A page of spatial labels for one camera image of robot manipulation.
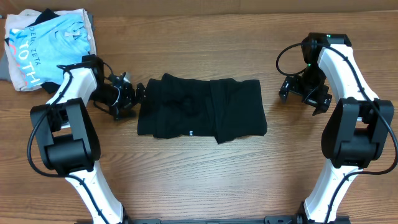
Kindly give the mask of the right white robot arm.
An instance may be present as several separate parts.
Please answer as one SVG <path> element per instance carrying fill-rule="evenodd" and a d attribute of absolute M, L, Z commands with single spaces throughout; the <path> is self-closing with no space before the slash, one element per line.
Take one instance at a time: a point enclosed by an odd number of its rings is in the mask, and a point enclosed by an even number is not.
<path fill-rule="evenodd" d="M 279 96 L 286 101 L 290 93 L 325 113 L 332 100 L 336 107 L 321 139 L 325 156 L 323 170 L 311 194 L 295 215 L 268 216 L 265 223 L 349 223 L 349 217 L 337 216 L 338 207 L 352 182 L 359 175 L 383 175 L 386 170 L 368 171 L 380 158 L 386 139 L 397 137 L 391 128 L 394 106 L 381 100 L 363 78 L 354 59 L 352 43 L 346 34 L 311 32 L 298 46 L 306 68 L 288 73 Z"/>

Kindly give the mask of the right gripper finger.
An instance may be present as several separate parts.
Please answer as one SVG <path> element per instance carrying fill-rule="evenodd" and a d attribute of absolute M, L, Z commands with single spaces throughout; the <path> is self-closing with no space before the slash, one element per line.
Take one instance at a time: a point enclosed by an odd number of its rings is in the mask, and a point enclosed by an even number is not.
<path fill-rule="evenodd" d="M 329 109 L 331 103 L 332 96 L 331 95 L 320 95 L 317 98 L 317 105 L 315 107 L 315 111 L 313 112 L 313 116 L 326 113 Z"/>
<path fill-rule="evenodd" d="M 287 101 L 288 94 L 290 90 L 292 90 L 293 88 L 294 88 L 294 78 L 286 77 L 279 90 L 279 97 L 283 103 Z"/>

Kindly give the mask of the black polo shirt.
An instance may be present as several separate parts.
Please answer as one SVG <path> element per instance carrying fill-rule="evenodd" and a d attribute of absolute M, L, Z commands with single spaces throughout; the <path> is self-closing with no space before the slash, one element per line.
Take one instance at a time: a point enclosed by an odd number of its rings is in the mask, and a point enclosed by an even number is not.
<path fill-rule="evenodd" d="M 164 74 L 151 79 L 141 104 L 139 135 L 159 139 L 213 136 L 221 144 L 245 136 L 264 136 L 267 121 L 259 80 L 238 82 L 182 79 Z"/>

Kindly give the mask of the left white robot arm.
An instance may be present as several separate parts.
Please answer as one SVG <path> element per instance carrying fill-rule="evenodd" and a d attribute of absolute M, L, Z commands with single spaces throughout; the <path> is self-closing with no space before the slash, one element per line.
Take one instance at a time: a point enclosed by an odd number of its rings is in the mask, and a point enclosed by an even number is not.
<path fill-rule="evenodd" d="M 93 223 L 131 223 L 101 170 L 100 141 L 86 106 L 89 101 L 102 103 L 116 121 L 133 118 L 132 107 L 143 101 L 146 89 L 141 83 L 133 86 L 125 73 L 106 76 L 105 66 L 95 55 L 58 66 L 64 74 L 60 88 L 46 104 L 30 111 L 27 159 L 36 173 L 69 182 Z"/>

